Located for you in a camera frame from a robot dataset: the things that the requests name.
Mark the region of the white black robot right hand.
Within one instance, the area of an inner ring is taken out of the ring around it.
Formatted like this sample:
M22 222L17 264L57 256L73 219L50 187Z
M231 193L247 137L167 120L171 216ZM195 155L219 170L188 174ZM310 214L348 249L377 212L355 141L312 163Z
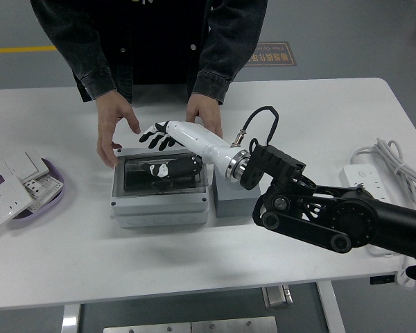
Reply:
M205 164L214 165L226 179L236 182L241 179L250 154L239 144L230 144L200 124L186 121L155 123L139 139L149 141L149 147L160 145L164 150L173 141L202 158Z

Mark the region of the person's left hand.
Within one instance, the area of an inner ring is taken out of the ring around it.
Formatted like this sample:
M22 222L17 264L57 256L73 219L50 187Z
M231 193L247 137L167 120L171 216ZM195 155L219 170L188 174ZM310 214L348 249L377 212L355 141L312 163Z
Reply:
M223 137L220 106L216 99L193 93L187 103L186 121L194 123L197 117L201 118L206 129Z

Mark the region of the person's right hand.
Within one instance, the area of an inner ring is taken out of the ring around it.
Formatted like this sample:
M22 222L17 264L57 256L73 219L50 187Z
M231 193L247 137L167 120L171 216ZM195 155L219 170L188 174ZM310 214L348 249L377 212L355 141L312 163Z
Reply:
M118 164L114 149L121 146L113 142L117 123L125 119L134 134L141 132L139 121L132 106L116 90L96 98L98 112L98 139L96 151L101 160L110 168Z

